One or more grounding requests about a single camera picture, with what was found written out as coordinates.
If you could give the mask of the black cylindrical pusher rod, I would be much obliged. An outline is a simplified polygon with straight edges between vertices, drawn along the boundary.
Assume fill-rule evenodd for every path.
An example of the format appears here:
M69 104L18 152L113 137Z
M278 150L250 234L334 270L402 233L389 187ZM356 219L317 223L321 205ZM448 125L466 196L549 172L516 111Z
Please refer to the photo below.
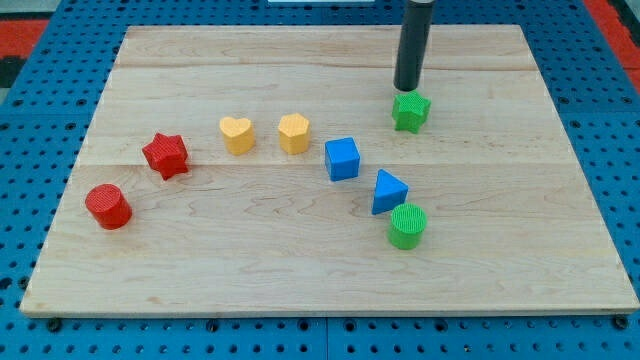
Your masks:
M433 10L434 0L405 4L394 73L397 90L409 92L419 85Z

